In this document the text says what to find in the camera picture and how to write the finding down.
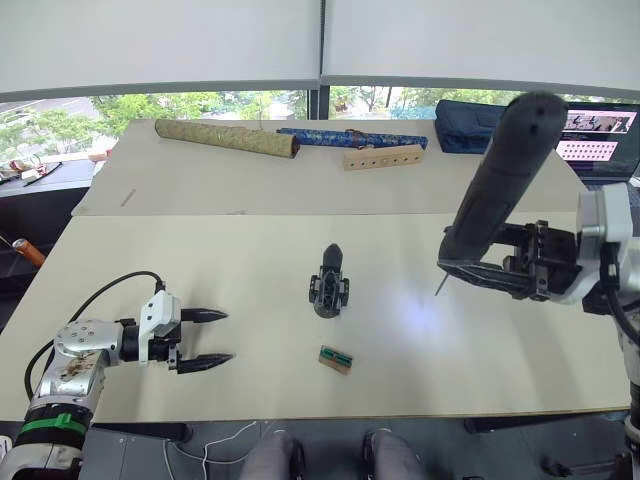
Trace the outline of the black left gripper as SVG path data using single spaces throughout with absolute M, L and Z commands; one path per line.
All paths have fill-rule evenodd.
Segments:
M 181 310 L 182 322 L 209 323 L 227 317 L 227 313 L 215 309 L 185 308 Z M 181 341 L 180 323 L 173 326 L 165 335 L 154 333 L 148 342 L 148 360 L 165 362 L 170 371 L 189 374 L 213 369 L 234 358 L 233 354 L 214 353 L 201 354 L 195 358 L 183 360 L 180 353 Z

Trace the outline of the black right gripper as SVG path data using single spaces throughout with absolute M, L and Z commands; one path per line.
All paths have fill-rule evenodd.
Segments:
M 514 247 L 502 266 L 452 259 L 439 259 L 437 265 L 468 284 L 535 301 L 564 294 L 581 271 L 575 234 L 551 228 L 545 220 L 525 225 L 503 223 L 492 243 Z

